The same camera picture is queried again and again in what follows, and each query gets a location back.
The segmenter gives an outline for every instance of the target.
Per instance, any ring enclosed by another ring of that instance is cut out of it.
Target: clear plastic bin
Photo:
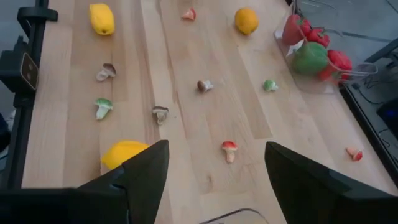
[[[294,0],[274,32],[295,83],[302,91],[332,94],[338,90],[339,83],[356,82],[377,73],[374,64],[357,58],[355,49],[350,48],[339,31],[339,22],[338,10],[330,4]],[[323,32],[309,35],[315,29]],[[329,44],[322,41],[326,35]]]

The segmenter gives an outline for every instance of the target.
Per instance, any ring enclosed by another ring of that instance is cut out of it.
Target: yellow lemon
[[[148,145],[137,141],[120,141],[102,157],[101,162],[113,170],[148,147]]]
[[[90,21],[97,34],[110,35],[114,33],[114,17],[107,4],[90,4]]]
[[[259,19],[252,9],[242,8],[235,14],[235,25],[243,34],[249,35],[259,26]]]

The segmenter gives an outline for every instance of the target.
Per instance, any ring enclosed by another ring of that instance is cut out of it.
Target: wooden table
[[[354,179],[398,191],[342,97],[309,95],[295,86],[273,37],[287,10],[283,0],[104,0],[116,33],[96,35],[88,19],[94,0],[50,0],[23,187],[79,186],[100,175],[100,154],[122,139],[170,141],[170,164],[157,223],[198,223],[238,208],[255,208],[284,223],[263,155],[276,141]],[[195,22],[182,21],[189,7]],[[235,11],[254,8],[258,30],[243,37]],[[117,77],[98,83],[105,62]],[[266,93],[262,82],[276,80]],[[198,80],[215,88],[203,95]],[[114,109],[95,120],[95,99]],[[158,127],[154,105],[170,109]],[[220,144],[239,145],[225,163]],[[352,162],[346,146],[364,151]]]

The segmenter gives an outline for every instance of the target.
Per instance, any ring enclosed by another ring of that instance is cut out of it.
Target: orange
[[[242,8],[235,14],[235,26],[245,35],[253,33],[259,26],[256,12],[250,8]]]

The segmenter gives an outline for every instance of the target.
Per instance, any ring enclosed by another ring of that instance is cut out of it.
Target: red mushroom
[[[236,143],[232,142],[232,141],[225,141],[225,142],[223,142],[223,145],[221,146],[221,148],[223,150],[225,150],[227,163],[234,162],[235,151],[238,150],[238,146],[236,145]]]
[[[194,21],[196,19],[196,17],[197,17],[197,13],[195,12],[195,10],[193,8],[190,8],[187,12],[185,12],[181,16],[182,19],[190,19],[192,21]]]
[[[359,161],[363,157],[362,151],[358,150],[355,147],[347,147],[346,151],[351,156],[353,161]]]

